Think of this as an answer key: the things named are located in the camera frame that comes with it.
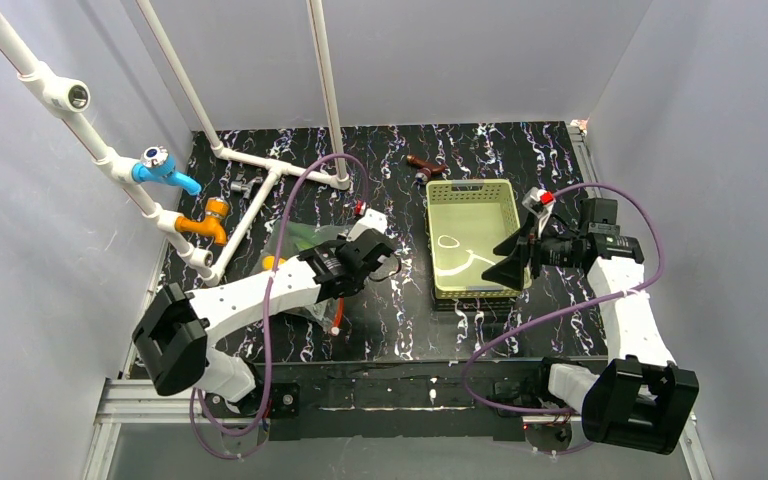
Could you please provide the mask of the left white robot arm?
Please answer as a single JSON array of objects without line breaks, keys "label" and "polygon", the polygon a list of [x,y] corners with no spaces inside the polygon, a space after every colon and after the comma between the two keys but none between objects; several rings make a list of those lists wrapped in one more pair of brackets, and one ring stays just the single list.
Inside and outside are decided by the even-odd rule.
[{"label": "left white robot arm", "polygon": [[190,291],[167,284],[146,308],[132,342],[157,395],[198,388],[239,402],[266,379],[217,350],[220,340],[277,313],[353,296],[393,254],[386,235],[366,230],[232,283]]}]

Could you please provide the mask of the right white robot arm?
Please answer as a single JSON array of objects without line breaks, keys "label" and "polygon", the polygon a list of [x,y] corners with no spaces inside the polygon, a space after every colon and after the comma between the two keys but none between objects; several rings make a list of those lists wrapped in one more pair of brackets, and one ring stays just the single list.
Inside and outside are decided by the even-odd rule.
[{"label": "right white robot arm", "polygon": [[679,442],[699,393],[694,371],[677,366],[661,338],[644,286],[644,255],[637,239],[624,236],[613,199],[580,204],[578,230],[543,233],[550,196],[531,206],[527,221],[497,245],[501,261],[486,281],[523,288],[544,266],[585,273],[606,333],[608,365],[600,374],[571,360],[545,359],[543,394],[579,413],[586,439],[619,447],[670,454]]}]

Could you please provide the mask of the clear zip top bag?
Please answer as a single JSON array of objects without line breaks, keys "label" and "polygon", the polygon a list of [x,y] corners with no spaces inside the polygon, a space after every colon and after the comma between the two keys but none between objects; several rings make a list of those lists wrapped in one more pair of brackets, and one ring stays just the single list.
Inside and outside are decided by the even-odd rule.
[{"label": "clear zip top bag", "polygon": [[[345,225],[316,226],[290,221],[285,229],[284,237],[278,242],[279,221],[275,220],[267,225],[268,235],[258,259],[250,273],[263,272],[260,265],[261,259],[267,255],[274,255],[281,245],[280,257],[286,260],[303,250],[310,249],[327,240],[335,240],[348,231]],[[286,314],[301,317],[307,321],[318,324],[323,331],[330,336],[337,336],[342,332],[345,301],[325,300],[314,305],[296,307],[286,311]]]}]

